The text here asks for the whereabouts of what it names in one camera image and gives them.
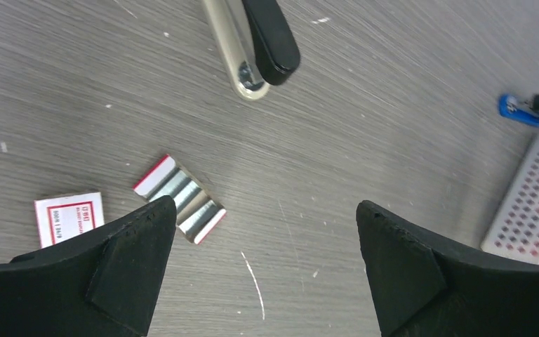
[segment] white scratch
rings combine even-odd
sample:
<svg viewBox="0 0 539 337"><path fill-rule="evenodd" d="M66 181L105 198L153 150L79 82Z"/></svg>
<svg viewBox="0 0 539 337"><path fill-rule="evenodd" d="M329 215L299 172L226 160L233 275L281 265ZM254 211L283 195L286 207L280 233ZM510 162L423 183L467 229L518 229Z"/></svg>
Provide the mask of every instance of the white scratch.
<svg viewBox="0 0 539 337"><path fill-rule="evenodd" d="M315 20L315 21L311 21L311 23L314 24L314 25L318 25L319 23L328 22L329 20L331 20L331 19L328 18L328 17L325 17L325 18L321 18L321 19L318 19L318 20Z"/></svg>
<svg viewBox="0 0 539 337"><path fill-rule="evenodd" d="M127 8L125 8L125 6L121 5L121 3L119 2L119 0L113 0L114 2L117 3L117 5L119 5L122 9L124 9L127 13L131 14L131 16L133 16L134 18L138 18L137 16L135 16L135 14L133 14L133 12L131 12L130 10L128 10Z"/></svg>
<svg viewBox="0 0 539 337"><path fill-rule="evenodd" d="M290 225L286 221L286 214L284 214L284 208L282 208L282 203L278 199L278 206L280 206L280 212L282 212L282 220L288 228L288 235L290 235L290 242L292 243L292 248L294 248L294 256L296 257L296 270L300 270L300 260L298 259L298 251L296 250L296 245L294 244L294 238L292 238L292 232L290 231ZM300 276L300 284L302 286L302 292L305 292L305 281L302 280L302 275Z"/></svg>
<svg viewBox="0 0 539 337"><path fill-rule="evenodd" d="M257 279L255 278L255 274L253 274L253 269L251 269L251 265L249 264L249 261L247 260L247 257L245 256L245 253L243 253L243 251L241 251L241 255L245 259L247 269L249 269L249 272L253 277L253 282L255 283L255 288L257 289L257 294L259 295L259 303L261 303L261 319L265 321L265 308L263 307L263 298L261 298L261 290L259 290L259 284L257 284Z"/></svg>

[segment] label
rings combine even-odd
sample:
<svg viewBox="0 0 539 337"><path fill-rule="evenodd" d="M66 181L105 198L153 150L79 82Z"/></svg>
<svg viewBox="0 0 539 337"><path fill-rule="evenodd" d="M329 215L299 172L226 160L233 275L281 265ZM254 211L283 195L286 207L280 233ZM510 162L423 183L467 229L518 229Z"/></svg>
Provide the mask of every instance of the label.
<svg viewBox="0 0 539 337"><path fill-rule="evenodd" d="M91 201L46 208L53 244L63 242L96 228Z"/></svg>

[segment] red stripe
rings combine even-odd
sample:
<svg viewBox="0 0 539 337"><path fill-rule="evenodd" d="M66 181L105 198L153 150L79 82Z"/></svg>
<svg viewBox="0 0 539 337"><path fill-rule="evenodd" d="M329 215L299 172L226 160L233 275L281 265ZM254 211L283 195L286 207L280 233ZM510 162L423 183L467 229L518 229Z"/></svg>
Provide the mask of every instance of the red stripe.
<svg viewBox="0 0 539 337"><path fill-rule="evenodd" d="M92 212L91 216L92 216L92 229L95 229L96 228L96 219L94 218L94 205L93 203L90 201L90 211Z"/></svg>
<svg viewBox="0 0 539 337"><path fill-rule="evenodd" d="M162 157L162 159L160 159L160 161L158 161L158 163L157 163L156 165L154 165L154 167L152 167L152 168L145 174L145 176L143 176L143 178L141 178L141 180L138 181L137 184L135 184L135 185L133 186L133 189L138 188L139 184L140 184L140 183L143 183L143 181L144 181L150 174L152 174L152 172L154 172L155 169L157 169L160 165L162 165L162 163L164 163L164 161L165 161L167 158L169 158L169 157L170 157L169 154L167 154L166 156Z"/></svg>
<svg viewBox="0 0 539 337"><path fill-rule="evenodd" d="M218 221L215 222L215 225L212 226L212 229L208 232L208 234L206 234L204 237L201 238L201 241L200 241L198 244L202 243L202 242L208 237L208 235L209 235L210 233L212 233L212 230L215 228L215 226L217 226L218 223L220 223L220 221L222 221L222 219L223 219L227 214L228 214L228 212L224 213L224 215L222 216L222 218L219 218Z"/></svg>

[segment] white plastic tray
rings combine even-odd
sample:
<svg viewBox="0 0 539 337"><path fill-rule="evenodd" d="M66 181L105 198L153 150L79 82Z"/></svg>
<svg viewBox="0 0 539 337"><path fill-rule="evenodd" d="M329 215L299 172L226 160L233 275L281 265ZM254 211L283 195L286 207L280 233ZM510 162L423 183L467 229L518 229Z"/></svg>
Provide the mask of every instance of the white plastic tray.
<svg viewBox="0 0 539 337"><path fill-rule="evenodd" d="M539 265L539 135L530 146L481 248Z"/></svg>

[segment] wood grain surface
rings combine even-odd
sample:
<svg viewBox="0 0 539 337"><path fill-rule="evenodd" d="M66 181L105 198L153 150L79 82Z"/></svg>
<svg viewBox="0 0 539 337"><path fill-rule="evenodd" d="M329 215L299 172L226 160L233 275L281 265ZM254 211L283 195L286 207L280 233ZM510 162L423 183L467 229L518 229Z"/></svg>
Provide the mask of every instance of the wood grain surface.
<svg viewBox="0 0 539 337"><path fill-rule="evenodd" d="M197 0L0 0L0 263L39 248L36 198L113 220L167 152L228 216L175 239L150 336L379 336L363 199L478 246L533 134L495 101L539 92L539 1L280 4L302 66L247 103Z"/></svg>

